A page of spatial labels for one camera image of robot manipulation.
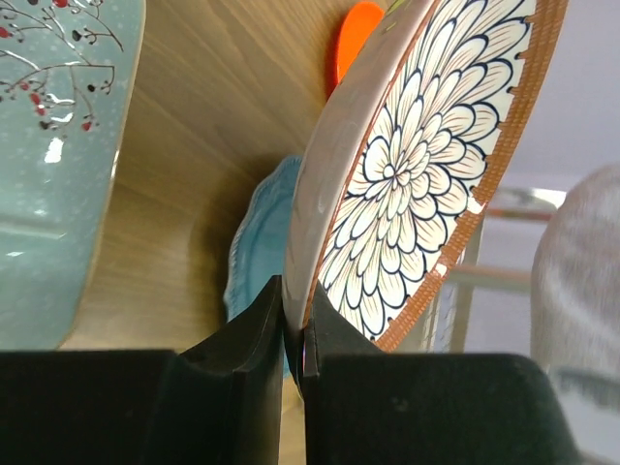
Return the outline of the large floral ceramic plate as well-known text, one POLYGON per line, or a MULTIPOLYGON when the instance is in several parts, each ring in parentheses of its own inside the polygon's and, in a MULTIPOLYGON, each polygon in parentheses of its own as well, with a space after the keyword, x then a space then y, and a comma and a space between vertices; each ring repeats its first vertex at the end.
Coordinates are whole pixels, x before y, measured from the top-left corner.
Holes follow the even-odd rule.
POLYGON ((394 350, 440 291, 521 139, 564 1, 396 1, 299 169, 282 299, 289 365, 321 295, 394 350))

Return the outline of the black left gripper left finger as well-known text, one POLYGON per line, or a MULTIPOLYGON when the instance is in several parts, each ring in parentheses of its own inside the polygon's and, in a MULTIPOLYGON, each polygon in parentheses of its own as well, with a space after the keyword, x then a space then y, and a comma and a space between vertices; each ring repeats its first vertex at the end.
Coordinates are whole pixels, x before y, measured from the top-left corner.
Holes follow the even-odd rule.
POLYGON ((5 352, 5 464, 274 464, 281 280, 195 347, 5 352))

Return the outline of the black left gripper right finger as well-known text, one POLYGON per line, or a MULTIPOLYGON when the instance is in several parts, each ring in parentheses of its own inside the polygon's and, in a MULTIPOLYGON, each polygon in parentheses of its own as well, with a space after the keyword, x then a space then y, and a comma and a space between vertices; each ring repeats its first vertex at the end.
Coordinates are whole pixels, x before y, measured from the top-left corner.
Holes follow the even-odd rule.
POLYGON ((301 379, 310 464, 578 464, 546 374, 516 354, 387 354, 315 293, 301 379))

